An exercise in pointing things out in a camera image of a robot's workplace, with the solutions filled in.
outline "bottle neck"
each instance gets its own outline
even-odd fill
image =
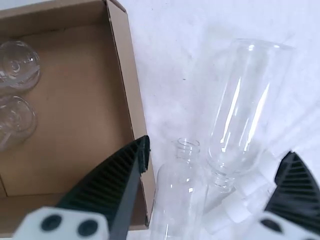
[[[197,140],[179,138],[176,144],[176,159],[183,162],[195,162],[199,158],[200,143]]]

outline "cardboard box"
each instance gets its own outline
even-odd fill
[[[0,153],[0,237],[54,205],[90,170],[147,134],[126,10],[115,0],[56,0],[0,11],[0,36],[40,57],[41,79],[23,97],[38,127]],[[152,163],[141,176],[131,229],[149,224]]]

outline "white surface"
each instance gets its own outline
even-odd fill
[[[35,1],[1,1],[0,9],[31,2]],[[320,96],[318,0],[120,2],[129,15],[155,173],[162,163],[174,159],[168,148],[178,137],[191,135],[206,148],[219,96],[221,60],[234,38],[296,48],[271,136],[289,126]],[[319,162],[313,162],[313,156],[311,151],[305,160],[319,177]],[[128,239],[148,239],[148,231],[130,232]],[[201,239],[217,238],[204,233]]]

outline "cardboard box wall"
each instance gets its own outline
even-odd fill
[[[40,57],[41,78],[22,95],[35,133],[0,153],[0,237],[23,217],[56,204],[96,165],[147,134],[126,10],[114,0],[55,0],[0,11],[0,36]],[[145,229],[155,191],[141,176],[131,229]]]

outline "glass bottle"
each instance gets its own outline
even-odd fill
[[[208,159],[214,183],[226,192],[263,151],[269,117],[292,52],[290,46],[254,39],[238,39],[230,46]]]
[[[198,240],[208,192],[208,176],[198,162],[200,144],[179,138],[176,161],[157,175],[151,240]]]
[[[36,113],[19,96],[0,98],[0,152],[30,137],[37,126]]]
[[[30,90],[39,78],[39,56],[29,45],[7,41],[0,46],[0,95]]]

